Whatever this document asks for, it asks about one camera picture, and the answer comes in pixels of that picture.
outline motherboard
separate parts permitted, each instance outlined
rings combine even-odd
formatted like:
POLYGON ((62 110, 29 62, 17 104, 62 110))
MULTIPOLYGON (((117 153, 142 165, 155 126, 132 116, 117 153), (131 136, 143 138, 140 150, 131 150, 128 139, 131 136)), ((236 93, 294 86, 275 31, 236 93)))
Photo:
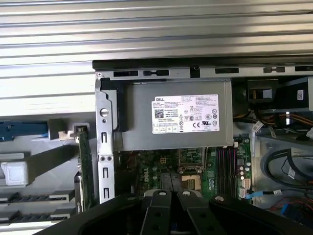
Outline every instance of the motherboard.
POLYGON ((235 138, 234 146, 209 148, 207 167, 202 174, 202 195, 210 199, 226 194, 239 199, 251 188, 251 152, 249 138, 235 138))
POLYGON ((235 138, 234 146, 226 148, 132 151, 121 155, 127 162, 135 162, 135 188, 140 196, 147 190, 162 188, 162 179, 169 173, 179 176, 182 189, 198 190, 206 199, 216 194, 244 199, 251 188, 248 137, 235 138))

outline metal bracket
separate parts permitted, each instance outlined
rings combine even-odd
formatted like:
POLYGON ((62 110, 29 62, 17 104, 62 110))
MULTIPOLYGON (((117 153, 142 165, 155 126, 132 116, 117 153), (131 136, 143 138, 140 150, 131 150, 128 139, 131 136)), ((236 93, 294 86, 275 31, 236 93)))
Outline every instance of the metal bracket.
POLYGON ((181 206, 188 215, 199 235, 219 234, 225 235, 223 227, 216 219, 215 215, 208 207, 207 203, 203 203, 199 197, 201 194, 193 190, 183 190, 177 193, 181 206))
POLYGON ((172 194, 168 190, 154 191, 140 235, 168 234, 172 194))
POLYGON ((96 125, 98 180, 100 203, 115 197, 114 156, 113 156, 113 109, 117 109, 113 91, 102 91, 101 80, 96 79, 96 125))

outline ribbed metal panel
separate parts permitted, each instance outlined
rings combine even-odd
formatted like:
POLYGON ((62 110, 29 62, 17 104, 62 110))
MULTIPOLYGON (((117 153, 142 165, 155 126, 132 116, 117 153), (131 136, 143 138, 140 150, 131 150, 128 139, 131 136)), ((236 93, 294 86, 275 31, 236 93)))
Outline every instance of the ribbed metal panel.
POLYGON ((311 11, 311 0, 0 0, 0 105, 15 105, 0 115, 94 111, 92 60, 312 53, 311 11))

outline qr code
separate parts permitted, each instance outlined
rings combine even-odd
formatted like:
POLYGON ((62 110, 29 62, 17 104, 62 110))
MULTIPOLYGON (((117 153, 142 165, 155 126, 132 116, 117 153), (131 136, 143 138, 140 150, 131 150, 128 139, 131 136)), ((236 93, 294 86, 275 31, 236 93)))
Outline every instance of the qr code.
POLYGON ((164 109, 155 109, 155 118, 164 118, 164 109))

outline ce mark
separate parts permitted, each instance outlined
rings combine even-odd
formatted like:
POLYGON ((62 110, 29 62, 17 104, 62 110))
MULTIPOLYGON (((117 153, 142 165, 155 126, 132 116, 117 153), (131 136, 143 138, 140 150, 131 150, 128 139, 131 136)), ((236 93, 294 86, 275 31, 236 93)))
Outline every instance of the ce mark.
POLYGON ((194 122, 193 126, 194 126, 194 128, 200 127, 200 122, 198 122, 198 123, 194 122))

